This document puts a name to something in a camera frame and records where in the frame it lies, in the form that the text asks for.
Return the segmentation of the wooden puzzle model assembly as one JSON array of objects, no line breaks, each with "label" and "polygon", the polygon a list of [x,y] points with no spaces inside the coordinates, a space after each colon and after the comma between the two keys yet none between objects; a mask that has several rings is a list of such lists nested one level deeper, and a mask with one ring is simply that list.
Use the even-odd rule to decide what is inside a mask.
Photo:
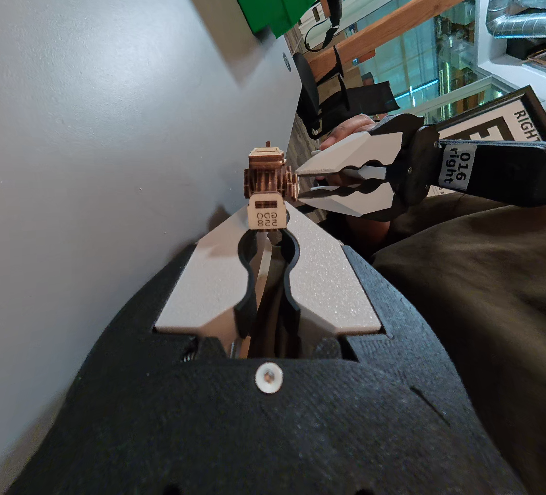
[{"label": "wooden puzzle model assembly", "polygon": [[287,164],[284,151],[270,141],[249,153],[249,166],[243,176],[244,196],[248,199],[249,230],[270,232],[287,227],[286,201],[296,201],[299,180]]}]

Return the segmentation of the wooden beam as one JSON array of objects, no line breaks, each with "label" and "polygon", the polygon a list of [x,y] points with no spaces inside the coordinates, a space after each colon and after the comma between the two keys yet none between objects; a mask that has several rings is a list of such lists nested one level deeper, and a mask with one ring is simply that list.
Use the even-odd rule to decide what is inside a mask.
[{"label": "wooden beam", "polygon": [[342,64],[349,63],[462,1],[464,0],[411,0],[333,48],[319,53],[310,61],[315,80],[322,79],[335,66],[336,54]]}]

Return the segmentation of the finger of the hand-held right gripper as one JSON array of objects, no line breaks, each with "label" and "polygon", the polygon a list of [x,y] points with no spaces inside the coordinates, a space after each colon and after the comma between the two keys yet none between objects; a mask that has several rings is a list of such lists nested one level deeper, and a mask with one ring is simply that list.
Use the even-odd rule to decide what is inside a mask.
[{"label": "finger of the hand-held right gripper", "polygon": [[371,135],[359,132],[318,151],[296,171],[296,175],[327,176],[339,172],[360,179],[385,179],[386,168],[397,157],[403,133]]},{"label": "finger of the hand-held right gripper", "polygon": [[390,208],[393,198],[391,185],[381,181],[368,193],[358,186],[315,186],[300,193],[298,200],[323,211],[361,217]]}]

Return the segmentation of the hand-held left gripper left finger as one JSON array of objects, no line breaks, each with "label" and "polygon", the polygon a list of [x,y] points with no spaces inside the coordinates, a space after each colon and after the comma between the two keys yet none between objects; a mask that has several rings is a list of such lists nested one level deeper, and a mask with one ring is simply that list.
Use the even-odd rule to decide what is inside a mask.
[{"label": "hand-held left gripper left finger", "polygon": [[197,242],[155,329],[245,338],[257,314],[257,233],[240,209]]}]

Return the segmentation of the silver ventilation ducts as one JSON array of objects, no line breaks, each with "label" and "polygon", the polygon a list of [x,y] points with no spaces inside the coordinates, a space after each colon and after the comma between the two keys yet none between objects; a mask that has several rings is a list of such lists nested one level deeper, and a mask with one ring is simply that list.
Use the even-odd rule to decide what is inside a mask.
[{"label": "silver ventilation ducts", "polygon": [[489,0],[486,27],[497,39],[545,39],[545,0]]}]

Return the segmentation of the framed black-white marker board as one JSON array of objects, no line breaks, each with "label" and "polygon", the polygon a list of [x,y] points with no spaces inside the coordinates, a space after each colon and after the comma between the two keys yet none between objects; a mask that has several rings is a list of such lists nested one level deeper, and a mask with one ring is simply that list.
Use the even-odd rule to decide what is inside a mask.
[{"label": "framed black-white marker board", "polygon": [[545,205],[545,110],[530,86],[434,125],[440,152],[427,188]]}]

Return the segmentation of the person's right hand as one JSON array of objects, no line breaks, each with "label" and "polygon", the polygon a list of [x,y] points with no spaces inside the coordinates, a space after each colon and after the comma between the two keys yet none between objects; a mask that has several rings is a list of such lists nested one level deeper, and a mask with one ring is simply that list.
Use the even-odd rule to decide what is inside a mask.
[{"label": "person's right hand", "polygon": [[[319,146],[319,150],[324,151],[341,140],[345,139],[354,133],[365,132],[373,129],[376,125],[376,121],[367,115],[359,114],[349,118],[343,123],[339,124],[332,130],[330,135]],[[345,174],[334,174],[332,176],[317,176],[315,178],[315,186],[348,186],[358,184],[357,179],[353,179]]]}]

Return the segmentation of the person's brown shirt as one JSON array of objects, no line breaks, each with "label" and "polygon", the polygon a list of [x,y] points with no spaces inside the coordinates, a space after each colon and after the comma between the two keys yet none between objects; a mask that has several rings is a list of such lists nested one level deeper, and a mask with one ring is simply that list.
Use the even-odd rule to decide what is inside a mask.
[{"label": "person's brown shirt", "polygon": [[532,494],[545,494],[545,207],[461,193],[390,225],[372,266],[420,312]]}]

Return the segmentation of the black office chair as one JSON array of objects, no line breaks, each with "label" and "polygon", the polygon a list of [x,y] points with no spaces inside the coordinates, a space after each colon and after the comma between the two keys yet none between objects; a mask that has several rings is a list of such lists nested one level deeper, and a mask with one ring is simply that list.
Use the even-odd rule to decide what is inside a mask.
[{"label": "black office chair", "polygon": [[[307,135],[314,140],[329,134],[337,125],[359,114],[377,116],[399,110],[392,94],[390,83],[365,85],[347,88],[344,71],[337,48],[334,47],[336,64],[323,78],[315,81],[309,62],[301,53],[294,53],[293,60],[299,74],[302,89],[297,105],[297,115],[301,118]],[[336,78],[340,90],[319,102],[318,86]]]}]

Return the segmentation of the person's right forearm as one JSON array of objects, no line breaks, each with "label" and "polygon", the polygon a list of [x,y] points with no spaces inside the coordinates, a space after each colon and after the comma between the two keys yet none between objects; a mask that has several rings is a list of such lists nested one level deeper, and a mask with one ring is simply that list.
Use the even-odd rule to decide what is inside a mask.
[{"label": "person's right forearm", "polygon": [[388,237],[390,221],[340,215],[340,237],[344,245],[350,246],[361,257],[369,259],[379,251]]}]

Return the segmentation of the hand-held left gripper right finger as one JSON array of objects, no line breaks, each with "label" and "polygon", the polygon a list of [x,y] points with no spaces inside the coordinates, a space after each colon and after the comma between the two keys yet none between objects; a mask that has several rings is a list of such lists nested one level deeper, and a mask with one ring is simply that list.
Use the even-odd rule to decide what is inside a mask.
[{"label": "hand-held left gripper right finger", "polygon": [[379,333],[382,324],[340,242],[291,205],[288,232],[299,253],[290,293],[300,310],[300,338]]}]

